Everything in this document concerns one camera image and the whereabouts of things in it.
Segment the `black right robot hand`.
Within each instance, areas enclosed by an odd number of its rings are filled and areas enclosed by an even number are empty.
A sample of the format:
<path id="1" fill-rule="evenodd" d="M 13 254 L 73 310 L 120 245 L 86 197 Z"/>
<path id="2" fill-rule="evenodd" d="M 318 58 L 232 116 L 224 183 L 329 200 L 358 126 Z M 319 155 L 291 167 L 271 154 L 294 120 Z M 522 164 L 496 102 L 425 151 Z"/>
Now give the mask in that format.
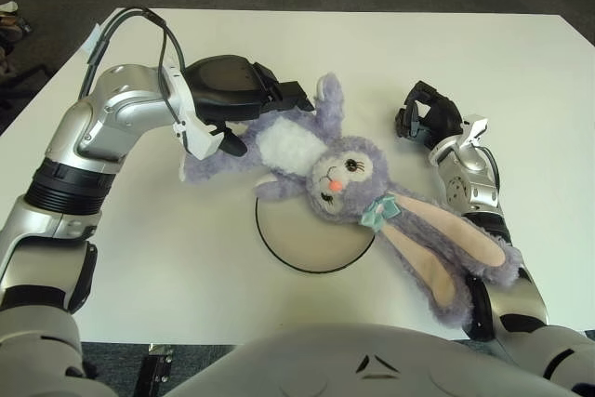
<path id="1" fill-rule="evenodd" d="M 395 116 L 399 138 L 412 140 L 432 150 L 446 138 L 462 134 L 462 118 L 449 98 L 433 86 L 418 81 Z"/>

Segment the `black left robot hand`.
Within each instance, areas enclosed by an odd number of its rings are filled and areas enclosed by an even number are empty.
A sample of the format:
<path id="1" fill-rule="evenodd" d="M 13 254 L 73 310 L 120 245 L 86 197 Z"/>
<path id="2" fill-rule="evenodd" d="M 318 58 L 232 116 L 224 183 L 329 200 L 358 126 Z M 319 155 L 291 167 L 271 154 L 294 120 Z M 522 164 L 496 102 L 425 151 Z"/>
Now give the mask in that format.
<path id="1" fill-rule="evenodd" d="M 227 127 L 229 122 L 253 121 L 268 112 L 298 108 L 312 112 L 314 106 L 296 81 L 280 82 L 264 65 L 245 57 L 220 55 L 198 60 L 183 71 L 192 93 L 197 117 L 216 127 L 223 141 L 219 148 L 243 156 L 246 145 Z"/>

